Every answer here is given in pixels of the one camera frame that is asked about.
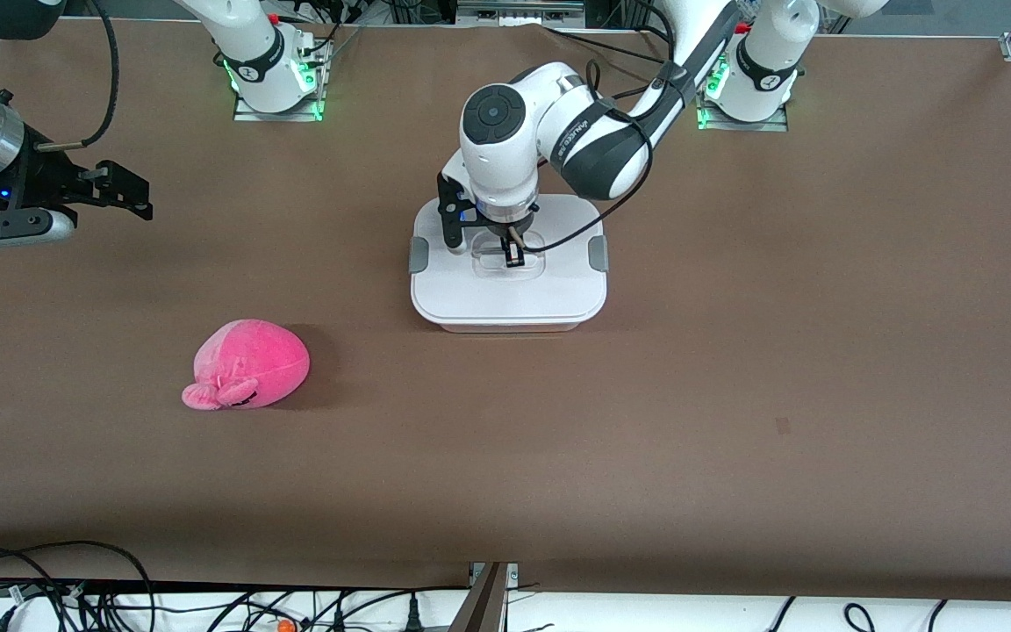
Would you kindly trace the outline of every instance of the stuffed animal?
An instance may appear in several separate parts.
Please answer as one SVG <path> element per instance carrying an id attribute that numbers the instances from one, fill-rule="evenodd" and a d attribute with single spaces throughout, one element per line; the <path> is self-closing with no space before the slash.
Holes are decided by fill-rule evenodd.
<path id="1" fill-rule="evenodd" d="M 291 395 L 308 372 L 298 336 L 265 321 L 234 321 L 193 356 L 194 383 L 182 401 L 196 411 L 260 409 Z"/>

